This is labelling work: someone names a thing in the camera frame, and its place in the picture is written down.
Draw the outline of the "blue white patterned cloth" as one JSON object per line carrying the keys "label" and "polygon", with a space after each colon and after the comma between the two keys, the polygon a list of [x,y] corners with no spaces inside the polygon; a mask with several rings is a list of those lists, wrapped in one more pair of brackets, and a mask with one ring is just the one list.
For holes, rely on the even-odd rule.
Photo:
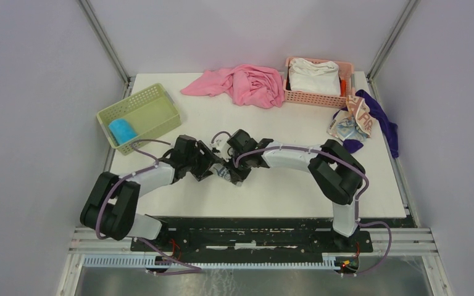
{"label": "blue white patterned cloth", "polygon": [[230,166],[226,164],[215,163],[209,170],[214,175],[224,179],[225,181],[231,182],[232,184],[236,184],[238,182],[237,174]]}

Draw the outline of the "green plastic basket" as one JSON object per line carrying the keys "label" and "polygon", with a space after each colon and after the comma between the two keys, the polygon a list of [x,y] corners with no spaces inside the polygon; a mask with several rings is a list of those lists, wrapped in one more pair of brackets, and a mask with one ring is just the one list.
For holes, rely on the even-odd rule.
{"label": "green plastic basket", "polygon": [[[153,84],[113,105],[100,110],[96,118],[110,146],[122,155],[133,152],[135,140],[156,139],[181,125],[175,102],[160,84]],[[109,123],[124,118],[137,132],[137,137],[119,146],[109,130]]]}

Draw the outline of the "blue towel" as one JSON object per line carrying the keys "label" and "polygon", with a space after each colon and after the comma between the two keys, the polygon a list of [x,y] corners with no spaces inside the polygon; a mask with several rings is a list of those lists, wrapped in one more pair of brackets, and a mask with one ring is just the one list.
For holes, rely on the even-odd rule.
{"label": "blue towel", "polygon": [[138,135],[130,123],[124,118],[113,120],[109,123],[108,127],[119,146],[131,141]]}

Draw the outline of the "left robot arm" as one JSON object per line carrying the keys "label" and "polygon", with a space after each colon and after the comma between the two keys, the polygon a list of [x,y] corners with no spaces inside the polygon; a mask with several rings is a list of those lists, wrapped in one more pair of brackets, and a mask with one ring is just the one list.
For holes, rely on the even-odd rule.
{"label": "left robot arm", "polygon": [[138,214],[139,198],[177,183],[187,174],[202,181],[226,162],[202,141],[187,135],[179,136],[160,158],[150,158],[152,165],[123,176],[109,171],[98,176],[81,211],[80,223],[95,230],[99,239],[141,237],[153,250],[165,249],[170,236],[163,230],[163,222]]}

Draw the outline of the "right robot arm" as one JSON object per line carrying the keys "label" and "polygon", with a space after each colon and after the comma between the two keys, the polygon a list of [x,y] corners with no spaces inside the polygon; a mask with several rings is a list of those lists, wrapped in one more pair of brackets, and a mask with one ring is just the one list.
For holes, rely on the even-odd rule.
{"label": "right robot arm", "polygon": [[242,129],[216,150],[236,169],[287,168],[309,173],[332,203],[332,244],[347,252],[356,245],[359,228],[359,198],[369,180],[365,168],[338,142],[320,146],[294,146],[270,138],[256,141]]}

